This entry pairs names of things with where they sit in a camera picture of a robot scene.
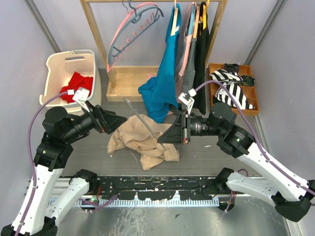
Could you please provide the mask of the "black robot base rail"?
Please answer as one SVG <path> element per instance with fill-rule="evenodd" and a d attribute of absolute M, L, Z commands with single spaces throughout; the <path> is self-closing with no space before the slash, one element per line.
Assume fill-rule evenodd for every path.
<path fill-rule="evenodd" d="M 203 206 L 224 209 L 236 194 L 216 177 L 194 176 L 104 176 L 79 199 L 84 210 L 132 206 Z"/>

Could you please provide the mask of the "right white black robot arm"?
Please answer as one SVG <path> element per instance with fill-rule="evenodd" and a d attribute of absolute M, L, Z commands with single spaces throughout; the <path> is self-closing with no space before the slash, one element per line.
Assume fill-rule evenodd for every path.
<path fill-rule="evenodd" d="M 236 125 L 237 115 L 225 103 L 216 103 L 208 118 L 178 113 L 174 123 L 159 138 L 161 144 L 188 144 L 192 136 L 216 136 L 224 153 L 252 167 L 265 182 L 223 168 L 215 178 L 220 193 L 242 192 L 261 199 L 284 218 L 299 222 L 310 210 L 315 196 L 314 180 L 306 180 L 282 165 L 259 139 Z"/>

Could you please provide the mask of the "beige t shirt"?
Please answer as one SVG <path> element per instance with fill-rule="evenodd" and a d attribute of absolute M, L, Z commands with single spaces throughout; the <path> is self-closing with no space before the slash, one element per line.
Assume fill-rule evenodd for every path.
<path fill-rule="evenodd" d="M 107 153 L 129 148 L 141 154 L 140 163 L 144 171 L 159 165 L 163 161 L 179 161 L 180 153 L 173 144 L 159 144 L 157 139 L 141 122 L 133 115 L 127 119 L 108 141 Z"/>

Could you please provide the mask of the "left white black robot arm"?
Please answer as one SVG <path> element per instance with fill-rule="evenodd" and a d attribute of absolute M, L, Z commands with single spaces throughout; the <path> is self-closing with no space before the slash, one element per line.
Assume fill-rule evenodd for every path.
<path fill-rule="evenodd" d="M 87 104 L 82 115 L 69 114 L 64 107 L 49 109 L 42 123 L 45 132 L 33 160 L 35 177 L 12 224 L 3 227 L 2 236 L 54 236 L 72 206 L 85 194 L 98 190 L 97 174 L 79 170 L 68 188 L 51 205 L 48 204 L 55 184 L 73 152 L 72 143 L 85 138 L 91 130 L 111 134 L 127 118 Z"/>

